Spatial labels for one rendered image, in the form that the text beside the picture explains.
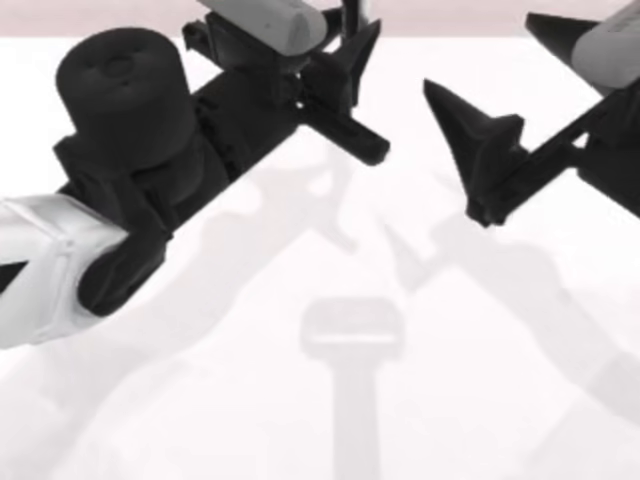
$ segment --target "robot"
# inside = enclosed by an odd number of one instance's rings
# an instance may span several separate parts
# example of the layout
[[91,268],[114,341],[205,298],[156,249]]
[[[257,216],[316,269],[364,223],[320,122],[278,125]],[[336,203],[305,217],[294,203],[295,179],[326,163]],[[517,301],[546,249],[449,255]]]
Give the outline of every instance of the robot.
[[[381,31],[360,1],[201,0],[187,50],[222,72],[189,91],[180,54],[144,28],[98,33],[60,63],[76,132],[68,182],[0,200],[0,348],[90,328],[163,264],[176,231],[306,125],[368,166],[390,143],[352,117]],[[340,45],[328,47],[334,40]]]
[[462,179],[469,218],[483,227],[503,225],[568,168],[575,168],[579,178],[640,216],[639,15],[637,0],[601,23],[528,15],[526,27],[539,42],[604,96],[532,152],[520,144],[522,117],[491,117],[425,80],[426,99]]

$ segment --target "white surface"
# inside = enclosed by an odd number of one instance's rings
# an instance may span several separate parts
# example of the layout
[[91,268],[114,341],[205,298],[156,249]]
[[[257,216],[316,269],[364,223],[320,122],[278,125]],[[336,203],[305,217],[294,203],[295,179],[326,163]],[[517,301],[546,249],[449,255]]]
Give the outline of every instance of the white surface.
[[327,36],[320,10],[302,0],[200,0],[282,55],[301,55]]
[[640,75],[640,1],[613,13],[584,34],[575,46],[572,64],[588,82],[623,88]]
[[66,337],[100,319],[78,303],[94,260],[126,237],[64,195],[0,199],[0,265],[27,262],[0,294],[0,348]]
[[[0,41],[1,194],[63,180],[70,46]],[[640,221],[569,174],[476,227],[424,77],[525,116],[528,147],[597,101],[533,41],[382,40],[357,116],[387,163],[301,131],[131,308],[0,354],[0,478],[637,480]]]

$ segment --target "pink wall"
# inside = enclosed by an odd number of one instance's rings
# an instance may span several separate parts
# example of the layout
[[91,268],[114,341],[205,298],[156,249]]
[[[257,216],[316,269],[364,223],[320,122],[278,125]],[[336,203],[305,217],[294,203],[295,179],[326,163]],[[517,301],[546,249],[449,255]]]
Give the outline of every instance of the pink wall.
[[[338,0],[308,0],[319,7]],[[528,11],[602,19],[629,0],[371,0],[391,36],[517,35]],[[196,0],[0,0],[0,36],[84,36],[122,25],[177,35]]]

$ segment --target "white floor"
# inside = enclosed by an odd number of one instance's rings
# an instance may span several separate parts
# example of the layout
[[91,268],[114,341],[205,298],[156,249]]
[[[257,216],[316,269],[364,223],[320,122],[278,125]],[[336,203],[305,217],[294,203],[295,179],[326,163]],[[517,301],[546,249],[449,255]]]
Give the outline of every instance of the white floor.
[[[0,41],[2,195],[64,180],[70,46]],[[383,40],[357,116],[386,165],[301,131],[129,308],[0,353],[0,479],[640,478],[640,221],[568,174],[476,227],[424,77],[529,147],[597,101],[529,40]]]

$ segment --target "black cylinder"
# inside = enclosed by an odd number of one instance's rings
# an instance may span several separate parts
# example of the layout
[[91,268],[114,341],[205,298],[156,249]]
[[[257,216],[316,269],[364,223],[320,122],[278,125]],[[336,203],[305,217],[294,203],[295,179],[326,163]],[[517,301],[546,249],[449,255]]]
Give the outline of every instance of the black cylinder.
[[89,162],[128,172],[157,167],[196,131],[178,49],[152,30],[87,38],[63,59],[56,84],[78,136],[100,152]]

